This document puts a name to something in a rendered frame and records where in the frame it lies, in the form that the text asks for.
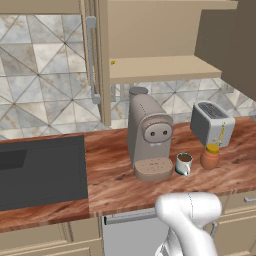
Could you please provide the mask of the beige base cupboard door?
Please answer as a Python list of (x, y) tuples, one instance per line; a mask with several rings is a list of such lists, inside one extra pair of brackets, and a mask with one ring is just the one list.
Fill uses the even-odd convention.
[[(256, 255), (256, 213), (244, 212), (223, 215), (218, 220), (213, 237), (219, 256)], [(204, 227), (209, 234), (212, 222)]]

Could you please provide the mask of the silver toaster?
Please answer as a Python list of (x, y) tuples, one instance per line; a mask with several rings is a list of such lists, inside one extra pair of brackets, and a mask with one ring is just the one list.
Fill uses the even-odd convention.
[(227, 147), (234, 127), (235, 118), (216, 103), (207, 100), (194, 103), (190, 129), (204, 146)]

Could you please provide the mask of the beige base cupboard run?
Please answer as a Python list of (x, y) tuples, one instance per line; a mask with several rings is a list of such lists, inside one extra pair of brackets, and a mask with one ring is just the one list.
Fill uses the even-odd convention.
[(0, 233), (0, 256), (104, 256), (100, 220)]

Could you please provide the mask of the beige coffee machine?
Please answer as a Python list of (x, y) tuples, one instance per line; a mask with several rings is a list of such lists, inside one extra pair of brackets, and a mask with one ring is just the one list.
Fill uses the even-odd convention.
[(135, 176), (143, 181), (172, 175), (173, 119), (144, 87), (129, 89), (127, 146)]

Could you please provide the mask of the silver dishwasher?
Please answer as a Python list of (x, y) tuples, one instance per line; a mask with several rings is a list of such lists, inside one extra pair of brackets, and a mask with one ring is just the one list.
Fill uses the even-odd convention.
[(125, 223), (104, 224), (102, 220), (105, 256), (155, 256), (166, 239), (168, 226), (157, 217)]

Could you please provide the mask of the white mug with coffee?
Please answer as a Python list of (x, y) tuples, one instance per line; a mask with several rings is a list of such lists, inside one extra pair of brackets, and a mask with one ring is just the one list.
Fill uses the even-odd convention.
[(192, 166), (192, 156), (186, 152), (181, 152), (177, 154), (175, 170), (177, 173), (189, 176)]

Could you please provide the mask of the beige closed wall cabinet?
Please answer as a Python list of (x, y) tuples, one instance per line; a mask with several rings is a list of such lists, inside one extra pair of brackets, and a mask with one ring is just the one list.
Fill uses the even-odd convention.
[(79, 0), (0, 0), (0, 14), (79, 13)]

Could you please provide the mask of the dark grey sink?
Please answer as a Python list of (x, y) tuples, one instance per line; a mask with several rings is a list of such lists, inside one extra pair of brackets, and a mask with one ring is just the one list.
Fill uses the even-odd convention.
[(87, 197), (83, 136), (0, 144), (0, 211)]

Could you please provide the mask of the brown honey bottle yellow lid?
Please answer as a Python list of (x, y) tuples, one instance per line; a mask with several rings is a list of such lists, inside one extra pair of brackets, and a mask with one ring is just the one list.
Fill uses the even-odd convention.
[(204, 169), (214, 169), (219, 163), (219, 146), (217, 144), (207, 144), (200, 156), (200, 163)]

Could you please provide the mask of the beige open wall cabinet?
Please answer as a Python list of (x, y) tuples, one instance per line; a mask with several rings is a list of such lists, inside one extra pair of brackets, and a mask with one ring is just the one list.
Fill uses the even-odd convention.
[(236, 8), (232, 0), (108, 0), (110, 82), (220, 76), (195, 55), (201, 12)]

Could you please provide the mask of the beige drawer front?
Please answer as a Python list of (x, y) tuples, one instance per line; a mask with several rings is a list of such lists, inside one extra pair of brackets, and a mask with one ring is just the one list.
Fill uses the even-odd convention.
[(223, 214), (231, 214), (236, 212), (248, 211), (256, 209), (255, 203), (245, 203), (244, 197), (256, 198), (256, 191), (234, 193), (220, 197), (220, 201), (223, 206)]

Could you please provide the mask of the brown open cabinet door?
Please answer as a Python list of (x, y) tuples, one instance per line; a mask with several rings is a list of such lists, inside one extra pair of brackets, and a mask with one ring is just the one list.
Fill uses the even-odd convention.
[(256, 101), (256, 0), (236, 3), (236, 9), (201, 12), (195, 55)]

